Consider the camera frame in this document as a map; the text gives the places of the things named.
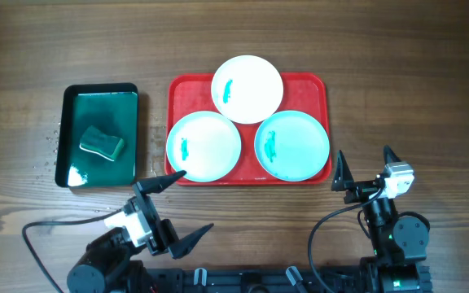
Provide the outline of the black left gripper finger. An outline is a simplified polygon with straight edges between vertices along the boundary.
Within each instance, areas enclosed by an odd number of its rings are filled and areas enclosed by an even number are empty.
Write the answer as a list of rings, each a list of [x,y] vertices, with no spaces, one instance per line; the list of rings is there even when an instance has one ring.
[[[169,175],[151,177],[139,180],[134,183],[135,194],[159,194],[180,178],[186,175],[186,171],[178,171]]]
[[[181,259],[190,254],[200,239],[209,232],[212,227],[214,227],[213,223],[201,227],[184,238],[176,237],[168,247],[172,258],[175,260]]]

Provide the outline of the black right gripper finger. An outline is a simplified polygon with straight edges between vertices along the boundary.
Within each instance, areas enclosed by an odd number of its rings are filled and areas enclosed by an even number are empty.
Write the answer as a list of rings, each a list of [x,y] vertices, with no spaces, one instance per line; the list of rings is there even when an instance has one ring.
[[[394,153],[389,145],[384,146],[383,153],[385,164],[398,163],[401,161],[401,159]]]
[[[338,151],[335,175],[331,183],[332,191],[346,191],[354,187],[354,179],[342,150]]]

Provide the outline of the green yellow sponge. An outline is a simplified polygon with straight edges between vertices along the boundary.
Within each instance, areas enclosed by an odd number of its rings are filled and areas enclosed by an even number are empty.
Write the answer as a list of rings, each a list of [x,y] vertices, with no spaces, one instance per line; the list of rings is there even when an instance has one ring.
[[[88,127],[79,141],[83,151],[99,155],[105,160],[114,162],[125,147],[125,140],[107,135],[94,126]]]

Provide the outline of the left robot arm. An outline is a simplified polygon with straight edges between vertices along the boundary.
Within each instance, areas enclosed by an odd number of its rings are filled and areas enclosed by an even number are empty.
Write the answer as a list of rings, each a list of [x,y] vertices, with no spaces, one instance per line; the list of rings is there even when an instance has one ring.
[[[178,171],[132,185],[134,197],[104,219],[109,231],[89,243],[69,271],[67,284],[71,292],[158,291],[142,261],[132,257],[147,249],[152,256],[169,253],[172,258],[181,259],[213,227],[205,225],[179,238],[171,221],[162,220],[156,211],[150,195],[161,193],[184,175],[185,171]]]

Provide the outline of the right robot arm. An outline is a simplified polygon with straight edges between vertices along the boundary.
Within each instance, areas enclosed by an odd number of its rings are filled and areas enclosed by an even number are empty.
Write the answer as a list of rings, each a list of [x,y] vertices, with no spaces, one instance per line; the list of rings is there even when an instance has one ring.
[[[414,170],[389,146],[384,147],[384,170],[369,181],[355,181],[342,152],[338,153],[331,189],[345,193],[346,204],[360,203],[374,249],[363,257],[353,280],[340,284],[345,292],[431,292],[427,259],[429,220],[417,212],[398,212],[394,199],[404,195],[414,182]]]

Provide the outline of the black water tray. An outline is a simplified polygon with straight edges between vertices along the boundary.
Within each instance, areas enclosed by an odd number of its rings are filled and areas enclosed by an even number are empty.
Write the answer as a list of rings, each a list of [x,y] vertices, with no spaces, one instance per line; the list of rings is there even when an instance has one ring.
[[[70,85],[64,91],[56,185],[82,188],[132,183],[138,108],[138,88],[133,83]]]

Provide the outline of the light blue right plate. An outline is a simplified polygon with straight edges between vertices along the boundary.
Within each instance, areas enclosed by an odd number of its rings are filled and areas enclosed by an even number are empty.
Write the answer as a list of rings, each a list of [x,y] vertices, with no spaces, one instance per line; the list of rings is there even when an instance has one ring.
[[[276,112],[260,124],[254,151],[261,167],[272,177],[298,182],[323,170],[329,160],[330,142],[318,120],[288,110]]]

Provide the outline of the light blue plate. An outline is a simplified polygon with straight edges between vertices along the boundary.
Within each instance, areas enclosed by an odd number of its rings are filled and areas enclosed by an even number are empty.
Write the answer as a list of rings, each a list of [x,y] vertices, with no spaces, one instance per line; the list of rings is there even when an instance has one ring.
[[[238,163],[242,142],[231,120],[211,111],[181,118],[166,139],[166,158],[184,178],[205,183],[227,175]]]
[[[288,110],[276,112],[260,124],[254,151],[261,167],[272,177],[298,182],[323,170],[329,160],[330,142],[318,120]]]

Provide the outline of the light blue left plate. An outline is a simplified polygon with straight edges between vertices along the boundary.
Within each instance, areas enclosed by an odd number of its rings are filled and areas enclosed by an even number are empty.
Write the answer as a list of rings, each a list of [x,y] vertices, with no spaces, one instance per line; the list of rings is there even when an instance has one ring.
[[[231,120],[211,111],[181,118],[166,139],[166,158],[184,178],[205,183],[227,175],[238,163],[242,142]]]

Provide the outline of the white plate at back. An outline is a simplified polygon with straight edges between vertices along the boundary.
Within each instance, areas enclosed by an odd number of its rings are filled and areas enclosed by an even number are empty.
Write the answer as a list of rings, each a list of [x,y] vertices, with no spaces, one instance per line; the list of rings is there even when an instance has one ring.
[[[211,97],[217,110],[239,124],[255,124],[272,116],[284,95],[276,67],[255,55],[225,61],[214,73]]]

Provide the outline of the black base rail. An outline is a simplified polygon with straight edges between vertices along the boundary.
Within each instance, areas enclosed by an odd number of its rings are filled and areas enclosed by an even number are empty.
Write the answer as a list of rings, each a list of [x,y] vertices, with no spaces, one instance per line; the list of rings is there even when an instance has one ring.
[[[321,286],[310,269],[299,271],[293,284],[285,269],[208,269],[202,277],[193,270],[149,269],[150,292],[244,293],[244,292],[377,292],[365,272],[357,266],[322,266]]]

